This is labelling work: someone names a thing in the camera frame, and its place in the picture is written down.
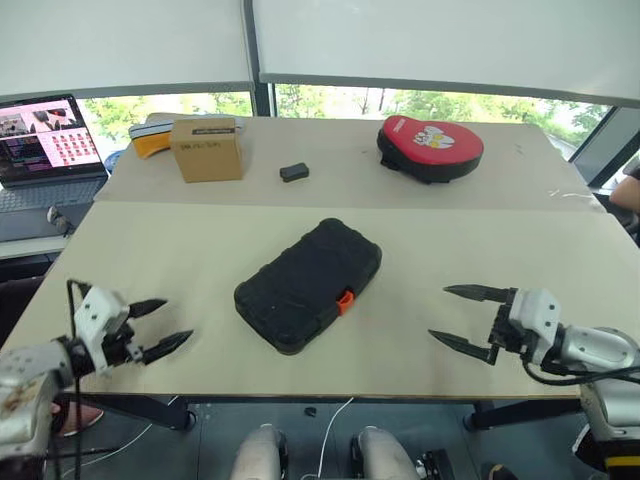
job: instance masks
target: white cable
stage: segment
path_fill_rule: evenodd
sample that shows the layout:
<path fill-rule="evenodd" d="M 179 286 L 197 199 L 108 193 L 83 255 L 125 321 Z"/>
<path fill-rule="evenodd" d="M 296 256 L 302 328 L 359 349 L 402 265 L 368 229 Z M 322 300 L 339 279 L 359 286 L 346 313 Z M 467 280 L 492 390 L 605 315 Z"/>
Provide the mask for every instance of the white cable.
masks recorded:
<path fill-rule="evenodd" d="M 178 398 L 178 395 L 176 395 L 175 397 L 173 397 L 171 400 L 169 400 L 169 403 L 167 403 L 167 405 L 171 405 L 175 399 Z M 118 450 L 111 452 L 111 453 L 107 453 L 106 455 L 103 455 L 102 457 L 98 457 L 94 460 L 91 460 L 90 462 L 86 462 L 83 463 L 82 465 L 80 465 L 81 467 L 88 467 L 89 465 L 93 465 L 94 463 L 98 463 L 101 462 L 102 460 L 106 460 L 107 458 L 113 457 L 114 455 L 122 452 L 124 449 L 128 448 L 130 445 L 133 445 L 142 435 L 144 435 L 145 433 L 147 433 L 147 431 L 153 426 L 152 423 L 150 423 L 149 425 L 147 425 L 145 427 L 144 430 L 142 430 L 138 436 L 136 436 L 133 440 L 131 440 L 129 443 L 127 443 L 126 445 L 123 445 L 122 447 L 120 447 Z M 75 468 L 71 468 L 69 470 L 67 470 L 66 472 L 64 472 L 62 474 L 62 477 L 60 477 L 61 479 L 66 477 L 67 475 L 73 473 L 76 469 Z"/>
<path fill-rule="evenodd" d="M 347 400 L 347 403 L 345 403 L 338 410 L 336 410 L 336 413 L 333 414 L 333 417 L 331 417 L 331 421 L 329 422 L 329 425 L 327 426 L 327 431 L 325 432 L 324 440 L 322 441 L 322 450 L 320 451 L 320 465 L 318 465 L 318 475 L 316 475 L 316 478 L 318 478 L 318 479 L 320 478 L 320 475 L 322 474 L 322 462 L 324 460 L 324 447 L 327 445 L 327 438 L 329 438 L 329 431 L 331 430 L 331 425 L 333 425 L 333 421 L 336 419 L 338 414 L 342 410 L 344 410 L 346 408 L 346 406 L 349 405 L 351 402 L 353 402 L 353 397 L 351 397 L 349 400 Z"/>

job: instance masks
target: white logo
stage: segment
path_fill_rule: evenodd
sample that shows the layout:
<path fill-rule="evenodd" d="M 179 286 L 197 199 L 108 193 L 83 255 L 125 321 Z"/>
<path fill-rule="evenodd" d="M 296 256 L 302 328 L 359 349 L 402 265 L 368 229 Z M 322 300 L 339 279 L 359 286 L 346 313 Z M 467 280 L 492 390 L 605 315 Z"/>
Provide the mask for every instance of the white logo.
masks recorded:
<path fill-rule="evenodd" d="M 423 147 L 432 148 L 450 148 L 455 140 L 447 135 L 438 127 L 424 127 L 422 132 L 416 133 L 413 137 L 413 143 L 417 143 Z"/>

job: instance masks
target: table leg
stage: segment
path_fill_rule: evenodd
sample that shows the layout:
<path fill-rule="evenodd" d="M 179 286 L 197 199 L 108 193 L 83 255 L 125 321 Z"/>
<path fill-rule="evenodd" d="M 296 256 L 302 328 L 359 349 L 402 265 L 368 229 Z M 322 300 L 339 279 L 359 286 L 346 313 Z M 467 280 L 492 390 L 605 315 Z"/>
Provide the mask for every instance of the table leg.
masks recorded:
<path fill-rule="evenodd" d="M 485 409 L 483 402 L 474 404 L 475 413 L 467 415 L 465 428 L 470 432 L 488 430 L 501 425 L 531 422 L 582 411 L 580 400 L 526 400 L 506 407 Z"/>
<path fill-rule="evenodd" d="M 83 393 L 82 400 L 103 410 L 146 420 L 172 430 L 190 430 L 196 422 L 195 414 L 187 408 L 185 397 L 176 398 L 171 405 L 145 395 Z"/>

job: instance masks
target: black plastic case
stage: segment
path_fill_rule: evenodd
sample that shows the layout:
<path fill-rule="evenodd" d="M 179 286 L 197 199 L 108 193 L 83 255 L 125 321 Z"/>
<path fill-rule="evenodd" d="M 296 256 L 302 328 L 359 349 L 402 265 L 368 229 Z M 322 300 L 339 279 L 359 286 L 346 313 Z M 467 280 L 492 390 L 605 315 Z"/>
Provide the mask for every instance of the black plastic case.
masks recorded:
<path fill-rule="evenodd" d="M 376 244 L 325 219 L 236 288 L 236 310 L 280 353 L 293 355 L 333 323 L 345 294 L 359 296 L 381 259 Z"/>

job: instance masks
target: shoe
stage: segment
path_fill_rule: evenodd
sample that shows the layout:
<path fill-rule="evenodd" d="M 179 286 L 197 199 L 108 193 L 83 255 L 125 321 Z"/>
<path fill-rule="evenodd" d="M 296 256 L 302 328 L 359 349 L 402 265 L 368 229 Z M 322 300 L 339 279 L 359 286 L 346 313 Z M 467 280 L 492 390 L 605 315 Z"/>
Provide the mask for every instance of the shoe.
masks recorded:
<path fill-rule="evenodd" d="M 103 416 L 104 412 L 99 408 L 80 405 L 80 428 L 78 428 L 78 422 L 76 422 L 75 402 L 71 402 L 69 405 L 69 415 L 67 416 L 67 420 L 64 422 L 62 430 L 60 430 L 58 435 L 62 437 L 72 437 L 77 435 L 79 430 L 85 431 L 87 428 L 95 425 Z"/>
<path fill-rule="evenodd" d="M 489 470 L 487 480 L 518 480 L 518 477 L 504 465 L 494 465 L 491 467 L 491 470 Z"/>

